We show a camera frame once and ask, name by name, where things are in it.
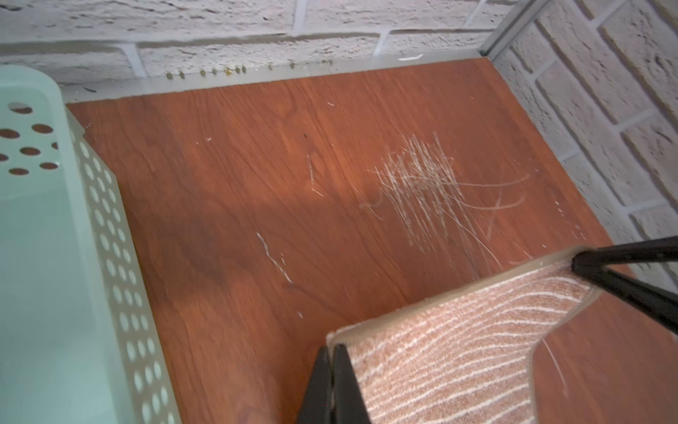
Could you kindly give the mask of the striped brown square dishcloth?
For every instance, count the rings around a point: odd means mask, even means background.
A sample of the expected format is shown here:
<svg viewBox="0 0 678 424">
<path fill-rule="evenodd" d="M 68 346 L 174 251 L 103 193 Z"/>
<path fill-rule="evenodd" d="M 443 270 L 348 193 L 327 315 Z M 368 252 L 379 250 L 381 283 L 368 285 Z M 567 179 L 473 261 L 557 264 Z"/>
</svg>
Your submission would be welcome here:
<svg viewBox="0 0 678 424">
<path fill-rule="evenodd" d="M 600 290 L 582 247 L 548 254 L 328 334 L 347 348 L 373 423 L 534 423 L 533 355 Z"/>
</svg>

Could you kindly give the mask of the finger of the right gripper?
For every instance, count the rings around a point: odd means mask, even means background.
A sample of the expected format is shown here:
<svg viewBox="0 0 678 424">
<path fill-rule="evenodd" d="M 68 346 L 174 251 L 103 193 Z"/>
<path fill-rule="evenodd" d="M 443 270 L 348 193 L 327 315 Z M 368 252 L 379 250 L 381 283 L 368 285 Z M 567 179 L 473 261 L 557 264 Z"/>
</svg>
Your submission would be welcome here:
<svg viewBox="0 0 678 424">
<path fill-rule="evenodd" d="M 677 237 L 674 236 L 584 250 L 572 259 L 572 270 L 599 269 L 619 264 L 676 262 Z"/>
<path fill-rule="evenodd" d="M 677 294 L 604 267 L 573 264 L 572 271 L 677 333 Z"/>
</svg>

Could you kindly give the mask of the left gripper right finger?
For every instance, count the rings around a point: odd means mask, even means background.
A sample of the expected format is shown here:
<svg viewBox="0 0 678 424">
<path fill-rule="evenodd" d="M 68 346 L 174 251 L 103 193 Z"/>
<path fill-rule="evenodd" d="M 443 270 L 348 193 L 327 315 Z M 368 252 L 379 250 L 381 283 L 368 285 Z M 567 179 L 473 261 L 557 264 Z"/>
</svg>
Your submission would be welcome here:
<svg viewBox="0 0 678 424">
<path fill-rule="evenodd" d="M 370 424 L 358 379 L 345 344 L 335 346 L 332 357 L 333 399 L 332 422 L 336 424 Z"/>
</svg>

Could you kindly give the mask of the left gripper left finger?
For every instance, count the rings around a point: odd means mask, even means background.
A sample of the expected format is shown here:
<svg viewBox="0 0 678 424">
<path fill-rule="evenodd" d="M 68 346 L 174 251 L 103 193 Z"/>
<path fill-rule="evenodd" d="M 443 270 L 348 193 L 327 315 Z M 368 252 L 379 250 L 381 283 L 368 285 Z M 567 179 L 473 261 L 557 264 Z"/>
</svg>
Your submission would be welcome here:
<svg viewBox="0 0 678 424">
<path fill-rule="evenodd" d="M 296 424 L 330 424 L 332 377 L 328 348 L 323 346 L 316 355 Z"/>
</svg>

